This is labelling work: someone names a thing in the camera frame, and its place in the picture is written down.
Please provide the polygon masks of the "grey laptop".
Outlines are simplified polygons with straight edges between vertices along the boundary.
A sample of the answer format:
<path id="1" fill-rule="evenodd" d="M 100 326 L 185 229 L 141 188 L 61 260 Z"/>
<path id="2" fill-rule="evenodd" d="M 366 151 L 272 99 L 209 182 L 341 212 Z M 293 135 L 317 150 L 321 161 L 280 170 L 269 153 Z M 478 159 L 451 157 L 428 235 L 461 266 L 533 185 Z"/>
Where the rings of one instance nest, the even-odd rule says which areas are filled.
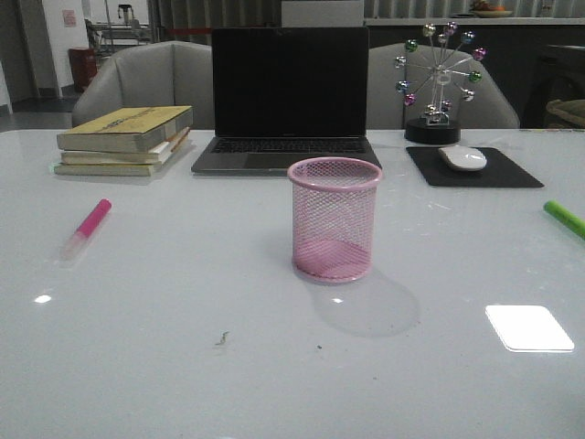
<path id="1" fill-rule="evenodd" d="M 366 138 L 366 27 L 212 33 L 215 135 L 197 174 L 285 174 L 322 156 L 378 162 Z"/>

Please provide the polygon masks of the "yellow book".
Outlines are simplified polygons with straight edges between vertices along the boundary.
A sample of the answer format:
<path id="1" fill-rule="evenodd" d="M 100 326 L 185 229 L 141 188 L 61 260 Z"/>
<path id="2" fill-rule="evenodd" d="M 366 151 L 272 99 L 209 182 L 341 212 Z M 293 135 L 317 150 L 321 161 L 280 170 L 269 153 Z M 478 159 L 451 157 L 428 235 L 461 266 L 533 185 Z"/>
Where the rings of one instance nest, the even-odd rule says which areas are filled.
<path id="1" fill-rule="evenodd" d="M 60 176 L 87 176 L 87 177 L 150 177 L 163 170 L 167 164 L 175 162 L 175 156 L 181 156 L 184 150 L 189 151 L 192 142 L 187 139 L 163 164 L 107 164 L 107 165 L 68 165 L 56 163 L 52 172 Z"/>
<path id="2" fill-rule="evenodd" d="M 62 151 L 145 152 L 193 123 L 191 106 L 121 108 L 57 136 Z"/>

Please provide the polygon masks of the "white computer mouse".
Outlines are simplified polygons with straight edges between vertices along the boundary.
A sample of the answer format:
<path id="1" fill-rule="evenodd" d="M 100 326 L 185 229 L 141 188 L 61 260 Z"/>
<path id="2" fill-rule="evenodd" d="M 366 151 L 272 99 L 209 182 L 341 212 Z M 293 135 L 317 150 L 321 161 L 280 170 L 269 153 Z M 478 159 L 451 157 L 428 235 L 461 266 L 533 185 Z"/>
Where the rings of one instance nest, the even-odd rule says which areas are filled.
<path id="1" fill-rule="evenodd" d="M 448 145 L 438 149 L 443 162 L 457 171 L 479 171 L 486 167 L 487 159 L 478 149 L 463 145 Z"/>

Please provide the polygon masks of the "pink mesh pen holder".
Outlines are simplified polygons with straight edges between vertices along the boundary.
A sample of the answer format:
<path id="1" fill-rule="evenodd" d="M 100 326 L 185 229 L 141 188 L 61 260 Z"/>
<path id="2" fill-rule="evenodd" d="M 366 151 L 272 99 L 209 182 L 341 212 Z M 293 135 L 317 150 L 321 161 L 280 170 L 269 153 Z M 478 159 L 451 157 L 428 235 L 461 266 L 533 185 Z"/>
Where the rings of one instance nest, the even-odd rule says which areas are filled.
<path id="1" fill-rule="evenodd" d="M 367 161 L 324 156 L 291 165 L 292 263 L 324 283 L 366 275 L 382 170 Z"/>

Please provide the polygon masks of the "top yellow book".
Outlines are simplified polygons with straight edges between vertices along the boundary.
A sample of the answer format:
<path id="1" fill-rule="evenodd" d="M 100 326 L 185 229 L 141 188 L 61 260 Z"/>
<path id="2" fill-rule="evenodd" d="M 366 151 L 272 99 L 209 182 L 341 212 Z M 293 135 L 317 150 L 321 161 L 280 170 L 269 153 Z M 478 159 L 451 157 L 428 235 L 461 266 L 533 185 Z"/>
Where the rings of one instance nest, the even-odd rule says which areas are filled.
<path id="1" fill-rule="evenodd" d="M 62 151 L 145 152 L 193 123 L 191 106 L 121 108 L 57 136 Z"/>

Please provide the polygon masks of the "red bin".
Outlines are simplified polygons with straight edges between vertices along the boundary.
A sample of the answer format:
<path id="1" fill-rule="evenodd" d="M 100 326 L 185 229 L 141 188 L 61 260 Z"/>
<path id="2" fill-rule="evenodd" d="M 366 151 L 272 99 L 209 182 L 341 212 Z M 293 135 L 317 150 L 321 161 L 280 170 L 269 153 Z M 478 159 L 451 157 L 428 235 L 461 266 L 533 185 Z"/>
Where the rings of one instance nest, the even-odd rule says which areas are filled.
<path id="1" fill-rule="evenodd" d="M 70 48 L 69 64 L 76 91 L 85 91 L 97 75 L 97 63 L 93 48 Z"/>

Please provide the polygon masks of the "black mouse pad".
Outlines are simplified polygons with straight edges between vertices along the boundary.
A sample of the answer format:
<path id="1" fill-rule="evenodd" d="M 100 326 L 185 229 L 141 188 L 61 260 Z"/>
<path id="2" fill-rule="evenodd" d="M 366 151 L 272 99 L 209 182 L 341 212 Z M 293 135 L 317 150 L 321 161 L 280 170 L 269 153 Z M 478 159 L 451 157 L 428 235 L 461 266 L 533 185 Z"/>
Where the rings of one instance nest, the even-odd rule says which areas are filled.
<path id="1" fill-rule="evenodd" d="M 432 187 L 541 188 L 544 186 L 524 168 L 493 147 L 480 147 L 486 157 L 481 170 L 450 168 L 441 158 L 438 147 L 409 146 L 410 158 Z"/>

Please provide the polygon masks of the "green highlighter pen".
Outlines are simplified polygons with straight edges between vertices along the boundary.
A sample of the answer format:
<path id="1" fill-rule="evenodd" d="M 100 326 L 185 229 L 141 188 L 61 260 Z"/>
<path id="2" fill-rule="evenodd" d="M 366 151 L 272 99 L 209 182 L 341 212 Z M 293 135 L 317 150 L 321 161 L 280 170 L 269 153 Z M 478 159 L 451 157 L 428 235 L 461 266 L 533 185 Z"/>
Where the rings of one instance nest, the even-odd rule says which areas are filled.
<path id="1" fill-rule="evenodd" d="M 572 213 L 555 200 L 546 201 L 543 209 L 581 239 L 585 238 L 584 219 Z"/>

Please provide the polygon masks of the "ferris wheel desk ornament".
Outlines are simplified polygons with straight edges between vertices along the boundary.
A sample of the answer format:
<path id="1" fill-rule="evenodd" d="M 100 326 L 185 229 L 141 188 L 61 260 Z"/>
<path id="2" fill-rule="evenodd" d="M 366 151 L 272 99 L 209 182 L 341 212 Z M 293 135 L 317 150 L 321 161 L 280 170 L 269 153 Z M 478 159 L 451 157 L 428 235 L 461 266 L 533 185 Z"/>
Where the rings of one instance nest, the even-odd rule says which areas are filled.
<path id="1" fill-rule="evenodd" d="M 458 27 L 454 21 L 441 26 L 427 23 L 422 27 L 421 33 L 429 40 L 430 55 L 424 56 L 419 41 L 410 38 L 404 42 L 405 53 L 394 59 L 397 70 L 414 68 L 423 75 L 422 81 L 403 79 L 396 82 L 395 90 L 402 95 L 403 105 L 411 107 L 417 104 L 422 91 L 426 91 L 429 98 L 420 110 L 420 115 L 406 121 L 404 135 L 409 141 L 425 145 L 450 145 L 461 138 L 461 127 L 451 116 L 452 100 L 446 96 L 445 89 L 453 86 L 459 90 L 464 101 L 472 101 L 475 91 L 461 86 L 457 80 L 465 79 L 475 84 L 484 75 L 478 70 L 460 71 L 458 67 L 473 60 L 483 60 L 487 51 L 476 48 L 472 54 L 462 54 L 459 61 L 453 61 L 452 57 L 460 52 L 460 47 L 470 45 L 475 40 L 473 31 L 459 34 Z M 450 39 L 457 35 L 460 35 L 458 46 L 450 48 Z"/>

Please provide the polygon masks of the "pink highlighter pen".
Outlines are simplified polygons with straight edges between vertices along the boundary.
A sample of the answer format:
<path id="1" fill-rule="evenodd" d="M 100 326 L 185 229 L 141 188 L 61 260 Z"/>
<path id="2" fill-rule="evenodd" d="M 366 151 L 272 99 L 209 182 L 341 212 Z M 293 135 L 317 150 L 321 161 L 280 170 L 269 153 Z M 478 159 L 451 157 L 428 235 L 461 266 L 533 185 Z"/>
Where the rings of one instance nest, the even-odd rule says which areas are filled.
<path id="1" fill-rule="evenodd" d="M 61 261 L 71 262 L 80 254 L 111 208 L 112 203 L 107 198 L 102 198 L 96 204 L 63 245 L 59 252 L 59 259 Z"/>

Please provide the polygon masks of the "bottom yellow book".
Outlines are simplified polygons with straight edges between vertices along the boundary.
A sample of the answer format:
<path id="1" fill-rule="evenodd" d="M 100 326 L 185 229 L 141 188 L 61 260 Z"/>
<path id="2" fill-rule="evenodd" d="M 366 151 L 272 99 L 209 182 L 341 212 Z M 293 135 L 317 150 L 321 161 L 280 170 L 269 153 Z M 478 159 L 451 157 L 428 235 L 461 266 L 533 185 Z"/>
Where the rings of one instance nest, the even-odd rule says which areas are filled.
<path id="1" fill-rule="evenodd" d="M 163 164 L 107 164 L 107 165 L 68 165 L 56 163 L 52 172 L 60 176 L 87 176 L 87 177 L 150 177 L 163 170 L 167 164 L 175 162 L 175 156 L 181 156 L 184 150 L 189 151 L 192 142 L 187 139 Z"/>

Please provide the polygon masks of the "fruit bowl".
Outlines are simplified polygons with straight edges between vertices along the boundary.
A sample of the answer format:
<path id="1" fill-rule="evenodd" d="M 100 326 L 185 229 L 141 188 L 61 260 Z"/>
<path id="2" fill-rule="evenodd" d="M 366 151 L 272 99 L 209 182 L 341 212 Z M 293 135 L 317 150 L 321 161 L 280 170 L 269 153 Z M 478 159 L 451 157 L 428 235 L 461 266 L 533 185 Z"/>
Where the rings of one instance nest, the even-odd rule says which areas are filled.
<path id="1" fill-rule="evenodd" d="M 470 3 L 470 12 L 480 18 L 501 18 L 512 15 L 511 10 L 507 10 L 501 5 L 492 5 L 484 0 L 473 0 Z"/>

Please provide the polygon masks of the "middle white book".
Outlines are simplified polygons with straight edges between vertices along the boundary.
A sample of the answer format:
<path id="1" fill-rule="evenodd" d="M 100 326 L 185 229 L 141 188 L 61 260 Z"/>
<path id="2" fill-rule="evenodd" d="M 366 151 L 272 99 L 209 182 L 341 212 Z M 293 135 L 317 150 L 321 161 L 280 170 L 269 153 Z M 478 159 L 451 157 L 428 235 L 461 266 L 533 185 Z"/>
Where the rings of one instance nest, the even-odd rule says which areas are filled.
<path id="1" fill-rule="evenodd" d="M 189 128 L 184 128 L 172 138 L 146 152 L 114 153 L 92 151 L 64 151 L 61 162 L 68 165 L 107 165 L 107 164 L 163 164 L 187 139 Z"/>

